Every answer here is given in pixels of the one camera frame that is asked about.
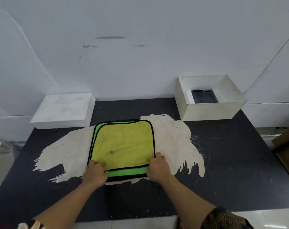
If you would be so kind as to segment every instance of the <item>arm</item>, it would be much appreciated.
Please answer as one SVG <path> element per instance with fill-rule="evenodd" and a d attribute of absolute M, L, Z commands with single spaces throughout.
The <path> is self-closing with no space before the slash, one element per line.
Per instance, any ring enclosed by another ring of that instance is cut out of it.
<path fill-rule="evenodd" d="M 206 200 L 197 196 L 172 174 L 165 156 L 155 154 L 156 158 L 149 158 L 150 166 L 146 173 L 150 180 L 162 185 L 170 200 L 174 204 L 185 229 L 200 229 L 206 216 L 215 208 Z"/>
<path fill-rule="evenodd" d="M 90 161 L 82 184 L 34 219 L 48 229 L 71 228 L 91 194 L 106 182 L 108 173 L 104 172 L 103 166 L 105 162 Z"/>

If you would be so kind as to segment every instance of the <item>person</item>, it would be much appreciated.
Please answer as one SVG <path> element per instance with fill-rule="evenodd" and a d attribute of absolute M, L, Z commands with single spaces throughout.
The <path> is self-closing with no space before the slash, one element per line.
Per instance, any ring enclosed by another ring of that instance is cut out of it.
<path fill-rule="evenodd" d="M 157 182 L 163 187 L 175 206 L 180 221 L 178 228 L 253 228 L 246 219 L 236 216 L 224 208 L 215 207 L 181 184 L 174 175 L 171 174 L 165 156 L 156 153 L 155 157 L 149 158 L 149 162 L 150 165 L 146 171 L 147 176 L 151 181 Z M 98 163 L 96 161 L 90 161 L 83 175 L 82 184 L 80 184 L 78 188 L 34 217 L 32 225 L 20 223 L 18 229 L 71 228 L 90 195 L 105 184 L 108 178 L 108 172 L 104 171 L 104 166 L 105 162 Z"/>

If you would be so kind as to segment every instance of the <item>forearm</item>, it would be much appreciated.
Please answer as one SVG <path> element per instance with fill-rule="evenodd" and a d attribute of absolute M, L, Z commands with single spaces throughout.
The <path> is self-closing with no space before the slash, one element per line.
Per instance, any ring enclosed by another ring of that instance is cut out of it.
<path fill-rule="evenodd" d="M 205 217 L 215 208 L 181 184 L 173 175 L 161 182 L 174 204 L 185 229 L 199 229 Z"/>
<path fill-rule="evenodd" d="M 40 221 L 48 229 L 71 228 L 93 191 L 92 188 L 80 185 L 34 219 Z"/>

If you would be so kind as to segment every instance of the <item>yellow cloth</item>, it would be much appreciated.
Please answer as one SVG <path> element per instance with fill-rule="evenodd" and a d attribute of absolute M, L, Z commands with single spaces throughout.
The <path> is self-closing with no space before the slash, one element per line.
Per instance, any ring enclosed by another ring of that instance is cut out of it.
<path fill-rule="evenodd" d="M 92 160 L 106 162 L 104 170 L 148 164 L 154 156 L 153 132 L 149 122 L 104 125 L 97 133 Z"/>

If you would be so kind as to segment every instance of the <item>microfiber cloth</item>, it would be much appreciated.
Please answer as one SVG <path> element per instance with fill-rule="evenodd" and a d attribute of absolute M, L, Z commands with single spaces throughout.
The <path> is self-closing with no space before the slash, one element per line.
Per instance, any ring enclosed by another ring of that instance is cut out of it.
<path fill-rule="evenodd" d="M 106 162 L 108 181 L 125 180 L 146 177 L 148 158 L 154 154 L 154 132 L 149 121 L 112 121 L 96 125 L 88 162 Z"/>

